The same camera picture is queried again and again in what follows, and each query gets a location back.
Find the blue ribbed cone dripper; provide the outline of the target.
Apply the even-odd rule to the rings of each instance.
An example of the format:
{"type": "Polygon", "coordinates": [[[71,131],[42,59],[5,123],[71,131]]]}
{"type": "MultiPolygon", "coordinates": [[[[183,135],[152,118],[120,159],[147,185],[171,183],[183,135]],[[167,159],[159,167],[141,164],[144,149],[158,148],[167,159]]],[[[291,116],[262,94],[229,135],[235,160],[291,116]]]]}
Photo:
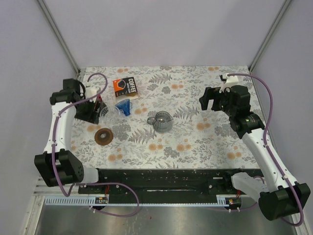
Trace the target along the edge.
{"type": "Polygon", "coordinates": [[[131,114],[132,103],[130,99],[124,99],[115,104],[115,107],[118,110],[121,110],[125,116],[129,116],[131,114]]]}

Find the coffee filter paper box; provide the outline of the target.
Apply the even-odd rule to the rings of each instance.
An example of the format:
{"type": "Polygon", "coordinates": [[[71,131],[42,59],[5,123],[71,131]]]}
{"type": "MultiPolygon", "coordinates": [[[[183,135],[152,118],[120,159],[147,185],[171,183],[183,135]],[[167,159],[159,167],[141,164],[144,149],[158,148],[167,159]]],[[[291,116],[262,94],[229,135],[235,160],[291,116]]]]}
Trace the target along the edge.
{"type": "Polygon", "coordinates": [[[113,81],[116,102],[125,99],[139,98],[138,89],[134,77],[121,78],[113,81]]]}

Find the grey glass coffee server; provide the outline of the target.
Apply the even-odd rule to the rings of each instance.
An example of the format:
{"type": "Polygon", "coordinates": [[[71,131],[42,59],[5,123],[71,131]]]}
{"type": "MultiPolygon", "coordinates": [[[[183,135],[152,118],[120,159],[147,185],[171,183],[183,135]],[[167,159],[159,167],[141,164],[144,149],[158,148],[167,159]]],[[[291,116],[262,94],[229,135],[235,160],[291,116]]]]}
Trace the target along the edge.
{"type": "Polygon", "coordinates": [[[173,128],[173,117],[166,111],[157,112],[154,117],[148,117],[147,123],[158,133],[167,133],[173,128]]]}

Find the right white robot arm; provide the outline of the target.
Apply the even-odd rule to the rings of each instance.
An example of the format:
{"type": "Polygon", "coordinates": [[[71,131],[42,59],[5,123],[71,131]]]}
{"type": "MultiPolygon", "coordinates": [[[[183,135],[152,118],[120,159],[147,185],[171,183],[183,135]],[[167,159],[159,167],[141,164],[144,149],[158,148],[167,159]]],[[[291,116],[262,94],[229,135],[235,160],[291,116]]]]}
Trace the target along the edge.
{"type": "Polygon", "coordinates": [[[270,221],[298,213],[300,220],[296,226],[300,226],[304,220],[303,208],[311,190],[306,183],[298,183],[271,148],[264,123],[250,110],[248,88],[241,85],[225,89],[207,87],[199,98],[202,110],[207,110],[211,100],[211,110],[222,111],[229,117],[231,128],[251,151],[265,180],[262,183],[238,171],[223,180],[224,191],[233,194],[240,190],[247,194],[270,221]]]}

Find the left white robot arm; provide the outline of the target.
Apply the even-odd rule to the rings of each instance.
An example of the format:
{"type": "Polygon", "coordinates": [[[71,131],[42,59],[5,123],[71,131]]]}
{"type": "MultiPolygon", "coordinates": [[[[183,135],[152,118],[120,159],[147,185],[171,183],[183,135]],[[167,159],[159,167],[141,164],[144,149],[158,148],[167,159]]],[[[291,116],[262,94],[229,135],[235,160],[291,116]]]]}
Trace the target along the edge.
{"type": "Polygon", "coordinates": [[[50,97],[52,120],[47,144],[34,164],[48,187],[59,184],[89,183],[95,193],[102,193],[106,181],[96,168],[83,166],[71,151],[71,131],[75,119],[92,124],[99,121],[103,102],[100,88],[75,79],[63,80],[63,88],[50,97]]]}

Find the round wooden dripper base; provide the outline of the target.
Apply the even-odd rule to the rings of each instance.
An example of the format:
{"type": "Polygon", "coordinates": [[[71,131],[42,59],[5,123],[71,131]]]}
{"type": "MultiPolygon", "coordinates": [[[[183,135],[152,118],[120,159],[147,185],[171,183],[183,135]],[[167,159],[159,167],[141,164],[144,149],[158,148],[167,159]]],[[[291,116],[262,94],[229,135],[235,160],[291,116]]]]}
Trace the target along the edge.
{"type": "Polygon", "coordinates": [[[95,133],[94,139],[98,145],[101,146],[108,145],[113,140],[113,132],[111,129],[101,128],[95,133]]]}

